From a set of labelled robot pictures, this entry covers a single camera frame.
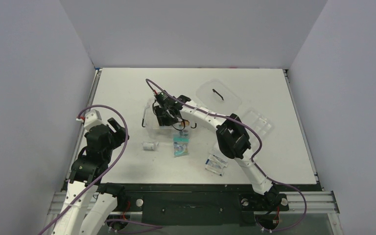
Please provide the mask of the clear plastic medicine box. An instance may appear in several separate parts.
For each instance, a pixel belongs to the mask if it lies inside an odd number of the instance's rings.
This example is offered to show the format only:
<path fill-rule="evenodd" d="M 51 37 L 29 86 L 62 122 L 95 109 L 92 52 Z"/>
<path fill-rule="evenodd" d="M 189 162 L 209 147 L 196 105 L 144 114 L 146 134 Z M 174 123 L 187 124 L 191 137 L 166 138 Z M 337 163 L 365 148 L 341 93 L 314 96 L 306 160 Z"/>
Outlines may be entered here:
<path fill-rule="evenodd" d="M 178 136 L 193 138 L 199 134 L 196 123 L 166 111 L 153 97 L 146 103 L 141 126 L 150 138 L 157 141 L 168 141 Z"/>

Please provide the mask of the teal packet of supplies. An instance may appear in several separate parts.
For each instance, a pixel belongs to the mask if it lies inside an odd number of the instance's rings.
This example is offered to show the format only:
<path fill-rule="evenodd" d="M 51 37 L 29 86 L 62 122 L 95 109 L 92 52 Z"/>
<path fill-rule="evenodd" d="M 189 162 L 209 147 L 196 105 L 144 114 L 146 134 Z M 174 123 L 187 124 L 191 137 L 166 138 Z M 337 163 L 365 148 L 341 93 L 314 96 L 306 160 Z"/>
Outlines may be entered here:
<path fill-rule="evenodd" d="M 173 155 L 174 157 L 186 156 L 189 154 L 190 139 L 188 134 L 173 135 Z"/>

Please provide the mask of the brown bottle orange label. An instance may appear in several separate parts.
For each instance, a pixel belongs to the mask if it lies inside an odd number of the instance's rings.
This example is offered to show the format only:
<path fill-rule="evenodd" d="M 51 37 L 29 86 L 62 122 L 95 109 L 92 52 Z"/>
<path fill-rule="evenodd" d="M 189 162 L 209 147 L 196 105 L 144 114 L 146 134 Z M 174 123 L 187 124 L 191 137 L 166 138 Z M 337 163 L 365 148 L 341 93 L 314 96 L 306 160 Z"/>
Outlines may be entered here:
<path fill-rule="evenodd" d="M 190 122 L 188 120 L 182 120 L 181 123 L 180 123 L 180 126 L 182 126 L 182 127 L 189 127 L 190 126 Z"/>

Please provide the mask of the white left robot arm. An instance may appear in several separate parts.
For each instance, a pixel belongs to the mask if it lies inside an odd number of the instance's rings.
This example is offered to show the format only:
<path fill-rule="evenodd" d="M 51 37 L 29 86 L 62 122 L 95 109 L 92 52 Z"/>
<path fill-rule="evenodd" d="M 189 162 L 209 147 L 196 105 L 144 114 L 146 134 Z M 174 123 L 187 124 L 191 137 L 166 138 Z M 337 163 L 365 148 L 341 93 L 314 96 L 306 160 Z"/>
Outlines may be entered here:
<path fill-rule="evenodd" d="M 100 118 L 84 120 L 87 145 L 71 166 L 64 214 L 55 222 L 54 235 L 96 235 L 109 214 L 126 206 L 125 188 L 102 183 L 100 176 L 108 169 L 113 150 L 128 137 L 114 118 L 105 124 Z"/>

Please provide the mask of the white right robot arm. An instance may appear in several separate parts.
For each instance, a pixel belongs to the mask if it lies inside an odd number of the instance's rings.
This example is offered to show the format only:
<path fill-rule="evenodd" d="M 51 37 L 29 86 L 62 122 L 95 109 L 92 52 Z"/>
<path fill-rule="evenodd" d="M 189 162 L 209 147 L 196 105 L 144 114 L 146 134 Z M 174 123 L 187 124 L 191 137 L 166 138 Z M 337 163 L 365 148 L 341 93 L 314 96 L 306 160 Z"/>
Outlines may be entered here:
<path fill-rule="evenodd" d="M 269 212 L 277 207 L 287 206 L 287 199 L 279 193 L 273 181 L 255 166 L 249 133 L 236 114 L 227 116 L 200 108 L 184 95 L 175 98 L 165 92 L 153 93 L 157 103 L 153 111 L 160 125 L 171 126 L 178 121 L 190 121 L 214 132 L 219 151 L 225 157 L 235 160 L 253 191 L 258 194 L 257 204 Z"/>

